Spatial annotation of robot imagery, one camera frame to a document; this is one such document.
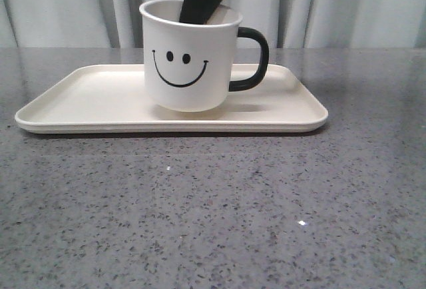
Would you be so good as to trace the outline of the white smiley mug black handle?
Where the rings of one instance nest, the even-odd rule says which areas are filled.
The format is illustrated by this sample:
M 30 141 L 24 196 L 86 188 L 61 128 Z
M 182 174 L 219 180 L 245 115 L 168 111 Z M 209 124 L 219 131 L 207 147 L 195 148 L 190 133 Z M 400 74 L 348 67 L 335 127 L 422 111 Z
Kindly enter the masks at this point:
M 183 0 L 152 0 L 142 15 L 144 86 L 154 102 L 182 112 L 200 112 L 221 105 L 228 93 L 259 85 L 268 68 L 269 46 L 261 32 L 242 27 L 242 15 L 221 5 L 205 24 L 180 22 Z M 260 46 L 256 72 L 231 79 L 237 39 Z

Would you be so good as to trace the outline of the cream rectangular plastic tray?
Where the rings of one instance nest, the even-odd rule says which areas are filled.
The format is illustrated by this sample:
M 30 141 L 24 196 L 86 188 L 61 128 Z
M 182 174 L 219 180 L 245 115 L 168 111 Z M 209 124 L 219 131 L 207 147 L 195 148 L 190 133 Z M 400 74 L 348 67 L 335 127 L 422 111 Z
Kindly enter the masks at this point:
M 17 124 L 37 134 L 306 133 L 329 113 L 286 67 L 270 65 L 254 89 L 230 93 L 215 109 L 181 113 L 156 105 L 143 65 L 90 65 L 18 110 Z

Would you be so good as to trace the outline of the grey pleated curtain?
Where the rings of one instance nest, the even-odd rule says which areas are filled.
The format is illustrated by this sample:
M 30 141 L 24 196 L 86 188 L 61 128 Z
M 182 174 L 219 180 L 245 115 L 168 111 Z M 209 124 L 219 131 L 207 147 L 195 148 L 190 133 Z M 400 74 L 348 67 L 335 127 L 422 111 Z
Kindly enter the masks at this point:
M 132 48 L 149 0 L 1 0 L 2 47 Z M 273 48 L 423 48 L 425 0 L 224 0 Z

